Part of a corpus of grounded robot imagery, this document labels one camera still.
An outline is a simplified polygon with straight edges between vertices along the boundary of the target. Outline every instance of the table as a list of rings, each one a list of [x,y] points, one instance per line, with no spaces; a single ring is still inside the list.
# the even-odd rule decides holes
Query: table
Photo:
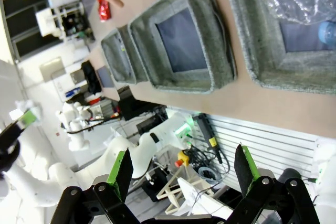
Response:
[[[112,29],[123,26],[139,15],[155,0],[123,0],[123,9],[112,8],[113,18],[101,23],[97,4],[89,20],[98,41]],[[217,0],[227,26],[235,55],[238,78],[212,94],[180,94],[158,91],[148,82],[130,85],[138,100],[177,106],[213,115],[252,121],[325,137],[336,137],[336,97],[312,93],[261,88],[250,79],[244,62],[234,16],[229,0]],[[101,66],[101,52],[94,50],[89,59]],[[115,98],[112,90],[104,89],[106,97]]]

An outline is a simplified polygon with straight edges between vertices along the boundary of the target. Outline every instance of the red package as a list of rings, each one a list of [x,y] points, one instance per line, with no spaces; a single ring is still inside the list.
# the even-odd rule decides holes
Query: red package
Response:
[[[98,14],[99,18],[102,22],[108,20],[111,18],[111,10],[109,2],[106,0],[98,0],[99,6],[98,6]]]

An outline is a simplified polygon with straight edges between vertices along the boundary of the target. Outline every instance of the bolt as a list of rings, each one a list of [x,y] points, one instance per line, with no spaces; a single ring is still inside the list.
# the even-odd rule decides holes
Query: bolt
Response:
[[[290,182],[290,185],[291,185],[291,186],[297,186],[298,183],[297,183],[295,180],[292,180],[292,181]]]
[[[264,185],[268,185],[268,184],[269,184],[269,179],[268,179],[268,178],[264,178],[264,179],[262,180],[262,183],[263,183]]]
[[[100,187],[98,187],[98,190],[99,190],[99,191],[104,191],[104,190],[105,190],[105,186],[100,186]]]

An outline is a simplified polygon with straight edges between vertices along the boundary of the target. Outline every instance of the white slatted panel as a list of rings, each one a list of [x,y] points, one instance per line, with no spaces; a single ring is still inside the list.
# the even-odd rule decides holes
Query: white slatted panel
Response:
[[[193,114],[192,111],[174,109]],[[218,144],[230,162],[231,171],[223,182],[231,188],[240,191],[234,171],[234,157],[239,144],[248,146],[258,168],[271,170],[276,178],[286,168],[296,169],[303,178],[309,176],[318,136],[224,116],[208,115],[208,119]],[[203,139],[199,130],[195,134]]]

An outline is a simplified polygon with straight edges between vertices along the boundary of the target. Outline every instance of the gray fabric basket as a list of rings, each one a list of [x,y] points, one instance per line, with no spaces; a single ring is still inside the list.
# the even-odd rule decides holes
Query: gray fabric basket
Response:
[[[207,69],[173,72],[156,24],[188,9],[196,27]],[[230,43],[215,0],[158,0],[128,26],[151,84],[159,90],[211,93],[236,76]]]
[[[148,80],[127,26],[113,30],[102,40],[101,46],[117,82],[137,84]]]
[[[263,0],[230,0],[250,77],[263,87],[336,93],[335,51],[286,52]]]

